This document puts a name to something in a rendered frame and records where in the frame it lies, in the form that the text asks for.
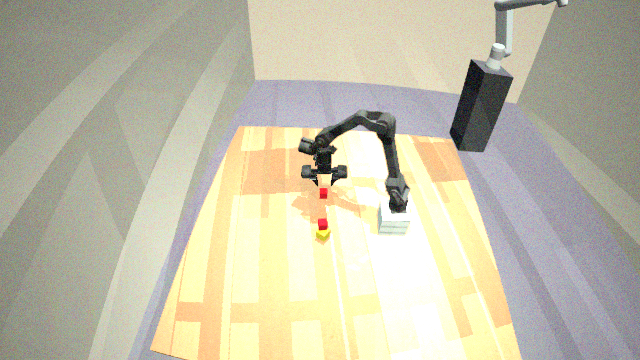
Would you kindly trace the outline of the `yellow cube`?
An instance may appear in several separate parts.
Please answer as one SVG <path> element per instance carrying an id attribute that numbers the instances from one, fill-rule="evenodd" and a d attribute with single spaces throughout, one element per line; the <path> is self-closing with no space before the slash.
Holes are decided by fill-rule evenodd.
<path id="1" fill-rule="evenodd" d="M 328 230 L 319 230 L 319 228 L 316 230 L 316 237 L 318 239 L 320 239 L 321 241 L 325 242 L 329 236 L 330 236 L 330 229 L 328 228 Z"/>

